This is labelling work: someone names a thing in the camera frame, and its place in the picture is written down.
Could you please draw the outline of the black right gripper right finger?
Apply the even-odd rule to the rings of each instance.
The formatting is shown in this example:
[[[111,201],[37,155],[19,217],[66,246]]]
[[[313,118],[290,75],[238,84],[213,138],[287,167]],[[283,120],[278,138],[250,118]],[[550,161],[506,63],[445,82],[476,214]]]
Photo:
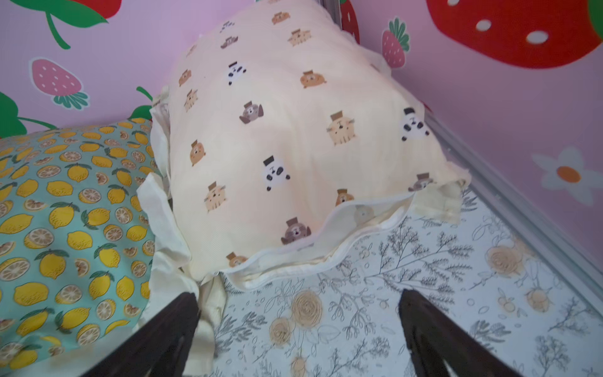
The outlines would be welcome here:
[[[517,376],[420,292],[404,290],[398,304],[417,376]]]

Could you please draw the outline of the teal lemon print pillow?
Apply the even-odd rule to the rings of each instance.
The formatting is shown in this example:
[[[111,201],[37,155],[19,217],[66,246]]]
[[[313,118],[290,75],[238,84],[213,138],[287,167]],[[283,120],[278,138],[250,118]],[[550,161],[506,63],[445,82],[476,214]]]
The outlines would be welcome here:
[[[155,237],[138,187],[152,122],[1,142],[1,371],[129,330],[149,296]]]

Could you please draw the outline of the cream animal print pillow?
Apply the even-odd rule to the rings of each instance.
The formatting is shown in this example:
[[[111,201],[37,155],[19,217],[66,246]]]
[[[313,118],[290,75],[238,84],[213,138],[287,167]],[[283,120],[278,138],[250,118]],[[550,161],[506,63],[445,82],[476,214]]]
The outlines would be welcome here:
[[[193,292],[201,319],[185,363],[209,375],[231,350],[226,284],[274,285],[254,345],[306,375],[320,357],[353,348],[388,353],[367,309],[370,292],[348,259],[377,232],[386,268],[430,254],[414,217],[458,224],[467,171],[447,160],[424,105],[384,59],[357,45],[313,1],[261,1],[199,38],[152,109],[159,168],[138,197],[155,234],[149,311]]]

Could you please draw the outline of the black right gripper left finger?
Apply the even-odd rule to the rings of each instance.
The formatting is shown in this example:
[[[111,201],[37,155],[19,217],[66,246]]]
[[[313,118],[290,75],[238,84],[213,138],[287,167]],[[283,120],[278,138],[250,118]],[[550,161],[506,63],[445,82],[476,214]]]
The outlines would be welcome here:
[[[85,376],[182,376],[200,319],[193,293],[182,293]]]

